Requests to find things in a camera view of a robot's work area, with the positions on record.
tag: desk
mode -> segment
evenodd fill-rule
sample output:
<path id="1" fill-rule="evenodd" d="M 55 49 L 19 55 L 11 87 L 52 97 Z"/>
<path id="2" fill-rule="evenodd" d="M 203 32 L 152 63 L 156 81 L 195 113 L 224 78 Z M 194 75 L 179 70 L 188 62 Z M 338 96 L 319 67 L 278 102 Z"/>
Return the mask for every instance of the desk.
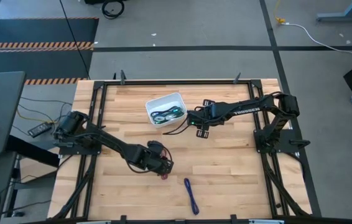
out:
<path id="1" fill-rule="evenodd" d="M 280 90 L 276 79 L 261 80 L 261 83 L 264 94 Z M 78 82 L 73 110 L 89 113 L 93 84 L 94 81 Z M 160 141 L 171 151 L 175 164 L 167 180 L 161 180 L 154 173 L 135 174 L 118 153 L 103 147 L 96 162 L 88 219 L 119 220 L 121 215 L 127 215 L 128 220 L 229 219 L 230 214 L 237 214 L 238 218 L 270 218 L 261 157 L 253 138 L 252 114 L 236 116 L 224 126 L 212 127 L 210 137 L 200 139 L 195 137 L 196 129 L 192 127 L 176 136 L 162 135 L 180 123 L 155 129 L 145 109 L 147 101 L 175 92 L 182 95 L 188 110 L 200 106 L 203 99 L 228 103 L 249 99 L 247 85 L 230 84 L 139 85 L 136 82 L 109 86 L 103 113 L 104 130 L 128 143 L 145 145 L 149 140 Z M 100 96 L 96 99 L 94 122 Z M 311 213 L 300 164 L 284 154 L 278 158 L 286 189 Z M 74 191 L 79 163 L 80 157 L 73 156 L 58 171 L 48 217 L 54 216 Z M 183 184 L 185 177 L 190 179 L 200 208 L 197 216 L 190 207 Z M 273 189 L 279 201 L 277 190 Z M 77 216 L 81 216 L 84 194 L 81 199 Z"/>
<path id="2" fill-rule="evenodd" d="M 57 155 L 37 148 L 10 135 L 16 109 L 24 87 L 24 72 L 0 73 L 0 191 L 6 189 L 14 170 L 17 153 L 40 162 L 58 166 Z M 1 193 L 0 212 L 3 211 L 7 190 Z M 6 209 L 12 208 L 12 202 Z"/>

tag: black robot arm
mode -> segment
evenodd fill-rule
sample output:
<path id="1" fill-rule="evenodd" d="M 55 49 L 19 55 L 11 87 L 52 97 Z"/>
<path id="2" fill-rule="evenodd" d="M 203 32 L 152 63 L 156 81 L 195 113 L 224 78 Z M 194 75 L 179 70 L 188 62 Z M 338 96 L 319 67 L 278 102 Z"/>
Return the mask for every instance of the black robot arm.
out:
<path id="1" fill-rule="evenodd" d="M 274 104 L 274 99 L 279 100 L 278 107 Z M 296 97 L 281 92 L 237 103 L 215 103 L 214 101 L 204 100 L 203 105 L 197 106 L 193 111 L 187 111 L 187 124 L 194 125 L 202 130 L 202 134 L 197 132 L 197 136 L 201 138 L 208 137 L 209 126 L 223 125 L 225 121 L 233 116 L 257 111 L 268 111 L 276 116 L 271 125 L 266 126 L 265 129 L 268 130 L 268 133 L 277 135 L 276 132 L 279 132 L 288 120 L 299 115 Z"/>
<path id="2" fill-rule="evenodd" d="M 279 101 L 277 106 L 274 103 L 275 99 Z M 224 125 L 225 121 L 228 121 L 233 116 L 258 111 L 266 111 L 275 115 L 270 124 L 265 125 L 263 129 L 254 131 L 258 152 L 297 152 L 302 147 L 310 144 L 306 140 L 296 140 L 293 131 L 283 129 L 285 124 L 299 116 L 300 112 L 296 97 L 279 91 L 261 98 L 236 103 L 217 103 L 211 100 L 204 100 L 203 106 L 197 106 L 194 110 L 187 111 L 185 122 L 187 122 L 187 127 L 197 127 L 197 137 L 208 138 L 210 126 Z M 185 127 L 182 131 L 175 133 L 182 125 L 164 134 L 179 134 L 187 128 Z"/>
<path id="3" fill-rule="evenodd" d="M 54 133 L 58 139 L 58 147 L 82 146 L 85 149 L 102 144 L 120 153 L 127 165 L 133 165 L 143 171 L 137 173 L 155 172 L 159 175 L 169 174 L 173 167 L 172 160 L 166 158 L 167 149 L 157 141 L 149 141 L 148 147 L 140 144 L 128 144 L 102 130 L 89 121 L 88 116 L 78 111 L 67 115 L 63 123 Z"/>

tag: white cable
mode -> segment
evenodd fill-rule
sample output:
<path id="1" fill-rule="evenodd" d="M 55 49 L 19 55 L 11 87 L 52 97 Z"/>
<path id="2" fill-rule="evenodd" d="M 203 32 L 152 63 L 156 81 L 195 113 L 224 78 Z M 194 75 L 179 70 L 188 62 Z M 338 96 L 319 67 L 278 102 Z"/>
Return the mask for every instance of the white cable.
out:
<path id="1" fill-rule="evenodd" d="M 333 48 L 333 47 L 330 47 L 330 46 L 328 46 L 328 45 L 325 45 L 325 44 L 323 44 L 323 43 L 318 42 L 317 40 L 313 39 L 313 37 L 308 33 L 307 29 L 304 28 L 304 27 L 301 26 L 301 25 L 298 25 L 298 24 L 290 24 L 290 23 L 288 23 L 288 22 L 283 22 L 281 25 L 300 27 L 300 28 L 302 28 L 302 29 L 306 32 L 306 34 L 308 35 L 308 37 L 311 38 L 311 40 L 314 41 L 315 43 L 320 44 L 320 45 L 322 45 L 322 46 L 324 46 L 324 47 L 328 47 L 329 49 L 335 50 L 335 51 L 337 51 L 337 52 L 345 52 L 345 53 L 352 54 L 351 51 L 335 49 L 335 48 Z"/>

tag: yellow wire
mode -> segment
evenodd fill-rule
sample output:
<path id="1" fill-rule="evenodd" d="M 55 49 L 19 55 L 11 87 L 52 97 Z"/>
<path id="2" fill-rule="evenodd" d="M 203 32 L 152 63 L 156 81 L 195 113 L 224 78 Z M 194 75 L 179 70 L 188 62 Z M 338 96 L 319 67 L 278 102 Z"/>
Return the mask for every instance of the yellow wire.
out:
<path id="1" fill-rule="evenodd" d="M 45 120 L 41 120 L 41 119 L 35 119 L 35 118 L 26 118 L 25 116 L 22 116 L 19 112 L 19 110 L 17 109 L 17 114 L 20 116 L 20 118 L 22 119 L 27 119 L 27 120 L 31 120 L 31 121 L 40 121 L 40 122 L 47 122 L 47 123 L 53 123 L 53 121 L 45 121 Z"/>
<path id="2" fill-rule="evenodd" d="M 285 22 L 285 19 L 284 18 L 279 18 L 279 17 L 276 16 L 276 12 L 277 12 L 278 6 L 280 5 L 280 2 L 281 2 L 281 0 L 277 1 L 276 6 L 275 6 L 275 8 L 273 10 L 273 15 L 274 15 L 274 18 L 276 19 L 276 21 L 278 23 L 283 23 L 283 22 Z"/>

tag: black floor mat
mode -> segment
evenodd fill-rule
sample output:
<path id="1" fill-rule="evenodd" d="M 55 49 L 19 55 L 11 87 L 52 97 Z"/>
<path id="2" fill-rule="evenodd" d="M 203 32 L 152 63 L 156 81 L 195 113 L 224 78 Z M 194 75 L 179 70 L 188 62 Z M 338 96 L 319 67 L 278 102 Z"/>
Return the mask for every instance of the black floor mat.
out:
<path id="1" fill-rule="evenodd" d="M 98 19 L 69 21 L 89 70 Z M 87 78 L 65 19 L 0 19 L 0 72 L 13 71 L 25 71 L 32 85 Z"/>
<path id="2" fill-rule="evenodd" d="M 98 19 L 69 19 L 77 41 L 95 40 Z M 0 43 L 73 41 L 65 19 L 0 19 Z"/>
<path id="3" fill-rule="evenodd" d="M 90 67 L 92 51 L 81 51 Z M 86 78 L 78 51 L 1 52 L 0 72 L 25 71 L 27 79 Z"/>

